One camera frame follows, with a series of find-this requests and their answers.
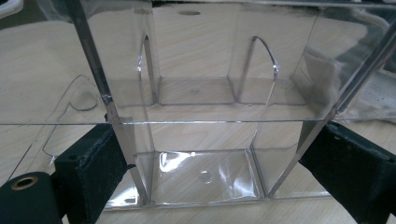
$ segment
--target round hole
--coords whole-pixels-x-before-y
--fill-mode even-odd
[[[69,156],[70,161],[76,161],[78,159],[78,155],[71,155]]]
[[[17,180],[11,188],[13,190],[21,190],[21,189],[27,189],[30,188],[37,182],[38,178],[36,176],[27,176],[25,178]]]
[[[186,10],[186,11],[179,11],[177,14],[183,15],[183,16],[197,16],[197,15],[200,15],[201,12]]]
[[[212,174],[210,174],[210,172],[208,172],[208,171],[202,171],[199,176],[199,179],[202,182],[209,184],[210,182],[212,182]]]

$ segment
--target acrylic compartment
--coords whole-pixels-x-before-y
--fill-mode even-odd
[[[24,1],[0,19],[1,181],[53,172],[93,125],[113,125],[136,168],[109,210],[329,196],[298,160],[328,120],[394,118],[395,12]]]

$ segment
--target transparent plastic compartment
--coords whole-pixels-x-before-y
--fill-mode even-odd
[[[329,196],[297,163],[307,139],[394,119],[394,5],[73,2],[89,29],[62,1],[0,20],[3,182],[111,124],[137,170],[109,210]]]

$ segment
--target clear acrylic box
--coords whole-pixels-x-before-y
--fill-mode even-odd
[[[70,2],[0,19],[2,183],[111,124],[137,168],[106,209],[329,196],[320,128],[395,119],[392,3]]]

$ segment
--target metal grommet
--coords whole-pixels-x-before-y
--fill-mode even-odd
[[[11,188],[13,190],[22,190],[32,187],[38,180],[37,176],[26,176],[22,179],[15,181]]]

